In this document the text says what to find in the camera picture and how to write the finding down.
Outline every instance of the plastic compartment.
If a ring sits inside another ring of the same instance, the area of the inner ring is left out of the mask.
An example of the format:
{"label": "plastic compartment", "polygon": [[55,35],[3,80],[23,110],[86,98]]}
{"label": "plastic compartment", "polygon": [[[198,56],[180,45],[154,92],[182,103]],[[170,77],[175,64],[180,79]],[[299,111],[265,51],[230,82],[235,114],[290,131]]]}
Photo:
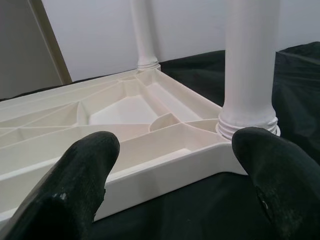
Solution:
{"label": "plastic compartment", "polygon": [[81,101],[88,124],[150,124],[169,111],[138,80],[125,80]]}
{"label": "plastic compartment", "polygon": [[136,76],[150,94],[162,102],[180,121],[217,119],[221,107],[200,96],[158,70]]}
{"label": "plastic compartment", "polygon": [[69,146],[97,131],[118,137],[120,155],[96,220],[221,171],[244,174],[215,132],[220,110],[159,70],[0,102],[0,227]]}

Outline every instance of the black fabric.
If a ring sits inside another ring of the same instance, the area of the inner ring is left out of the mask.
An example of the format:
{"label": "black fabric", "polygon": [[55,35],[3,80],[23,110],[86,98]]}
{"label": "black fabric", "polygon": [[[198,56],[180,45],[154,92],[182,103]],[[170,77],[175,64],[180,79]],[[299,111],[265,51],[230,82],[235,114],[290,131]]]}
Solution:
{"label": "black fabric", "polygon": [[[161,63],[188,88],[224,103],[225,51]],[[320,43],[277,52],[272,104],[281,136],[320,163]],[[220,173],[93,224],[93,240],[278,239],[247,176]]]}

